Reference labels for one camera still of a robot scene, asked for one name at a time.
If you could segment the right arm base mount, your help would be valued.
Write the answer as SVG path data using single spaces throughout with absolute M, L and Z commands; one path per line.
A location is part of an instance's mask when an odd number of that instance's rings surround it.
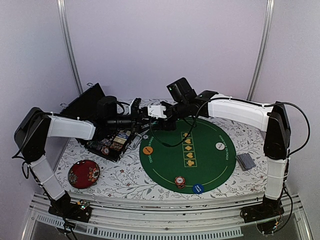
M 263 235 L 270 235 L 277 230 L 284 212 L 281 201 L 271 200 L 243 207 L 240 211 L 240 216 L 245 223 L 262 221 L 256 225 L 258 231 Z

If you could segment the blue small blind button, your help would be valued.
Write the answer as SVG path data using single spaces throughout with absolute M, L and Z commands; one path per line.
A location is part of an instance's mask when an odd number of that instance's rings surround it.
M 202 184 L 196 183 L 192 186 L 192 192 L 194 194 L 202 194 L 205 192 L 205 188 Z

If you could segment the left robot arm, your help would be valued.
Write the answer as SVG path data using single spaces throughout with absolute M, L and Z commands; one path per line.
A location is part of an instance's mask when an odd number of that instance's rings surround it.
M 89 152 L 117 162 L 133 136 L 143 132 L 142 127 L 153 117 L 152 106 L 140 107 L 140 103 L 136 98 L 119 113 L 118 107 L 125 103 L 114 96 L 81 95 L 60 113 L 33 107 L 14 133 L 19 150 L 13 157 L 29 165 L 34 178 L 55 201 L 55 209 L 63 217 L 70 217 L 74 205 L 48 162 L 47 139 L 75 138 Z

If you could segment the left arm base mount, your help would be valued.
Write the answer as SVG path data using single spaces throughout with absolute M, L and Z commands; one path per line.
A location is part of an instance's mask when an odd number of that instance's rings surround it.
M 92 208 L 87 200 L 81 199 L 72 203 L 69 198 L 60 198 L 59 200 L 53 200 L 48 212 L 68 220 L 88 223 L 91 218 Z

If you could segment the white dealer button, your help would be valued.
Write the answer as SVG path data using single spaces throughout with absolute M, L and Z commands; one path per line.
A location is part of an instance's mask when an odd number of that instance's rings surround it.
M 222 142 L 217 142 L 217 143 L 215 144 L 215 147 L 216 147 L 216 149 L 219 150 L 219 151 L 222 151 L 222 150 L 225 149 L 225 145 L 224 145 Z

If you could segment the red five chip stack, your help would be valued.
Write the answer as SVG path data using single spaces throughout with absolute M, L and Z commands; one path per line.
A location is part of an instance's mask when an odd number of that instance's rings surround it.
M 100 151 L 103 155 L 106 155 L 106 156 L 109 155 L 110 153 L 110 150 L 107 146 L 103 146 Z

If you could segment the orange big blind button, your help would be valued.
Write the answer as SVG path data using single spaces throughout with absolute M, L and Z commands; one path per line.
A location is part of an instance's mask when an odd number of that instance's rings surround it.
M 143 152 L 143 154 L 150 156 L 154 152 L 154 149 L 151 146 L 145 146 L 142 149 L 142 152 Z

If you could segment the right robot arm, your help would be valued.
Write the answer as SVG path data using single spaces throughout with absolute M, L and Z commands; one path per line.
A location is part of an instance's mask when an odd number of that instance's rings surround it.
M 184 77 L 167 85 L 175 104 L 149 105 L 149 119 L 159 120 L 162 130 L 172 130 L 179 119 L 193 116 L 220 118 L 252 126 L 265 133 L 267 183 L 258 213 L 269 218 L 278 210 L 285 188 L 290 154 L 291 128 L 284 103 L 257 103 L 204 90 L 196 94 Z

